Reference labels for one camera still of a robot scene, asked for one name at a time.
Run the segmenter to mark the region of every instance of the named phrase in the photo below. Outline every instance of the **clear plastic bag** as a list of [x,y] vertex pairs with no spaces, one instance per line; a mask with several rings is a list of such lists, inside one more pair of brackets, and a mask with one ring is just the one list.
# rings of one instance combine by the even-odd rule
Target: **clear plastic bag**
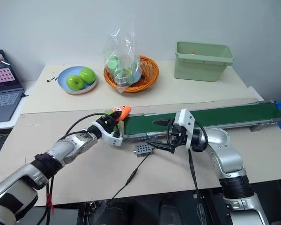
[[104,65],[122,93],[141,78],[140,57],[135,49],[134,33],[124,26],[112,33],[104,45]]

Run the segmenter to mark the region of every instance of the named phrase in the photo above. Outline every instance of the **green plastic bin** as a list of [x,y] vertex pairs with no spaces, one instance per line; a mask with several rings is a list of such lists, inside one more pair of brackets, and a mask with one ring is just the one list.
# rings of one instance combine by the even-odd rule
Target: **green plastic bin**
[[177,42],[174,77],[215,82],[234,57],[227,46]]

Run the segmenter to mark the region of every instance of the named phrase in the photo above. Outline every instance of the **laptop keyboard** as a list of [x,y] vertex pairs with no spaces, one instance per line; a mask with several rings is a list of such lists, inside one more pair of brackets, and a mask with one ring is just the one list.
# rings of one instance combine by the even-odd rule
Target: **laptop keyboard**
[[20,92],[0,95],[0,106],[13,105]]

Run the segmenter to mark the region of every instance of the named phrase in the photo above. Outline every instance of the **orange basket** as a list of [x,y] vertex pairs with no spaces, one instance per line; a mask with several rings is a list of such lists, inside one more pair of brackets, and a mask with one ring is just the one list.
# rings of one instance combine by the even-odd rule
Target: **orange basket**
[[[147,89],[152,86],[158,76],[159,69],[157,64],[150,58],[141,55],[140,56],[141,78],[138,82],[127,87],[124,92],[135,93]],[[108,69],[104,68],[104,78],[106,82],[113,88],[117,88],[117,84],[114,82],[112,75],[108,72]]]

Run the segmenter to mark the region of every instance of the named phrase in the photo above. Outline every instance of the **plate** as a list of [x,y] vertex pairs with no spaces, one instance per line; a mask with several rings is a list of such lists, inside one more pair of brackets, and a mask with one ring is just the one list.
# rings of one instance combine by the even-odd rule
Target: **plate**
[[84,68],[86,68],[86,67],[70,67],[70,68],[65,69],[58,75],[57,83],[66,93],[71,94],[71,95],[79,95],[79,94],[83,94],[83,93],[86,93],[86,92],[92,90],[97,84],[97,80],[98,80],[97,76],[93,83],[91,83],[91,84],[85,83],[84,87],[81,90],[71,90],[67,86],[67,78],[70,75],[79,75],[79,72]]

